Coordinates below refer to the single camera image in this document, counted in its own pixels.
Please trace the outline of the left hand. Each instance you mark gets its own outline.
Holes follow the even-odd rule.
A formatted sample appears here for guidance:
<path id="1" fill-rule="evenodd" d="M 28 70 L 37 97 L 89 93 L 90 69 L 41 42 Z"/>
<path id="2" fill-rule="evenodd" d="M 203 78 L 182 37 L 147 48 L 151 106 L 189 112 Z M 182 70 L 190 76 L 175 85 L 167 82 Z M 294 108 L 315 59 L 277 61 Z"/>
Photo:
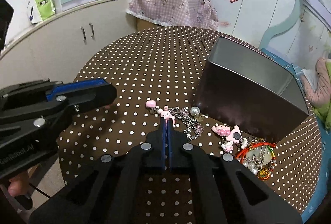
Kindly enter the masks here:
<path id="1" fill-rule="evenodd" d="M 25 195 L 29 188 L 29 174 L 24 171 L 9 180 L 10 185 L 7 188 L 8 193 L 12 197 Z"/>

